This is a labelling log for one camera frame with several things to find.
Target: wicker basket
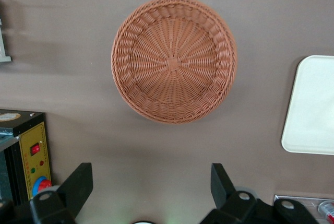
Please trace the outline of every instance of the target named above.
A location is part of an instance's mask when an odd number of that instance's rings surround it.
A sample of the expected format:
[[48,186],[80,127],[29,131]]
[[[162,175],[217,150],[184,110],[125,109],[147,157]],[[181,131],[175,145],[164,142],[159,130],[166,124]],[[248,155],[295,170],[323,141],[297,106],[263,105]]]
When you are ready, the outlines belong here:
[[130,107],[173,124],[214,110],[237,67],[229,28],[197,0],[153,0],[138,7],[119,28],[111,59],[113,78]]

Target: red button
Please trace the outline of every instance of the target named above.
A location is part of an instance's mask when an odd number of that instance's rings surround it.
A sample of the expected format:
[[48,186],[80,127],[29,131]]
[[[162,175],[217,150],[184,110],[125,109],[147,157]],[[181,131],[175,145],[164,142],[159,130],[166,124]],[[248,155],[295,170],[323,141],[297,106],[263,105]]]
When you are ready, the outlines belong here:
[[40,150],[41,150],[40,145],[37,143],[30,148],[30,153],[33,156],[33,155],[37,154]]
[[50,187],[50,186],[51,186],[51,181],[43,180],[43,181],[41,181],[40,185],[38,186],[38,192],[41,191],[42,189]]

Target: black clamp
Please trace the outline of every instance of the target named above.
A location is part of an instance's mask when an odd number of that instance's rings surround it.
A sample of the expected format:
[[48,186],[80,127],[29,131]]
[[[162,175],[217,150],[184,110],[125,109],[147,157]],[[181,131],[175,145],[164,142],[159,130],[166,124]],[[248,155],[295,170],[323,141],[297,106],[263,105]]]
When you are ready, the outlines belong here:
[[43,191],[19,206],[0,200],[0,223],[74,224],[92,190],[92,165],[82,163],[56,191]]
[[299,202],[279,199],[270,206],[237,191],[221,164],[212,164],[211,193],[216,204],[200,224],[318,224]]

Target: white tray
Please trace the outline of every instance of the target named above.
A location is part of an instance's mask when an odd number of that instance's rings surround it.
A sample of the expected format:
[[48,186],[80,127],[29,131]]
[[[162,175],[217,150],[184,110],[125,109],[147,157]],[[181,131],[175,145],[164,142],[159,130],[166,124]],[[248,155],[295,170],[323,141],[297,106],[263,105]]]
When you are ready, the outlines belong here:
[[297,69],[282,146],[334,155],[334,56],[312,55]]

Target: woven basket rim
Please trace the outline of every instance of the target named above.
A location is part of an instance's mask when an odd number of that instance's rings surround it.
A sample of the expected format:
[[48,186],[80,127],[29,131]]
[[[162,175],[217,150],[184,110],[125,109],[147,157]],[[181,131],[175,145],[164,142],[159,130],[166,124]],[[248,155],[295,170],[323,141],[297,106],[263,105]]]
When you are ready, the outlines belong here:
[[[151,113],[146,112],[143,110],[141,107],[138,107],[128,96],[126,91],[122,87],[122,81],[120,79],[120,76],[118,75],[118,70],[117,70],[117,64],[116,64],[116,49],[120,42],[122,41],[123,36],[127,33],[127,29],[131,26],[131,24],[136,21],[142,14],[147,13],[148,11],[152,9],[157,9],[161,6],[168,6],[171,4],[180,4],[180,5],[186,5],[190,6],[192,8],[200,10],[202,13],[206,14],[210,19],[214,21],[216,25],[218,25],[219,28],[222,28],[222,31],[224,32],[224,38],[225,41],[228,45],[228,50],[231,53],[231,58],[232,58],[232,64],[230,65],[229,68],[229,77],[228,77],[228,83],[230,84],[228,89],[225,91],[225,94],[222,95],[223,98],[219,98],[217,101],[217,104],[213,105],[213,107],[208,111],[205,112],[204,114],[199,114],[198,116],[193,117],[191,120],[185,119],[184,121],[180,120],[171,120],[171,119],[165,119],[163,117],[159,117],[158,115],[152,115]],[[236,74],[236,69],[237,69],[237,48],[236,48],[236,43],[233,38],[233,34],[231,33],[228,25],[226,22],[219,16],[219,14],[214,11],[212,8],[209,6],[205,5],[204,3],[198,1],[198,0],[151,0],[148,1],[142,5],[140,5],[138,8],[136,8],[126,19],[125,21],[121,24],[119,27],[117,34],[115,36],[114,42],[113,42],[113,47],[112,47],[112,52],[111,52],[111,58],[112,58],[112,75],[115,81],[115,84],[117,86],[118,91],[120,92],[121,96],[123,99],[128,103],[128,105],[133,108],[137,113],[141,114],[142,116],[149,118],[154,121],[158,122],[163,122],[163,123],[172,123],[172,124],[180,124],[180,123],[186,123],[186,122],[191,122],[197,119],[200,119],[210,112],[212,112],[223,100],[224,98],[228,95],[230,92],[230,89],[232,87],[232,84],[234,82],[235,74]]]

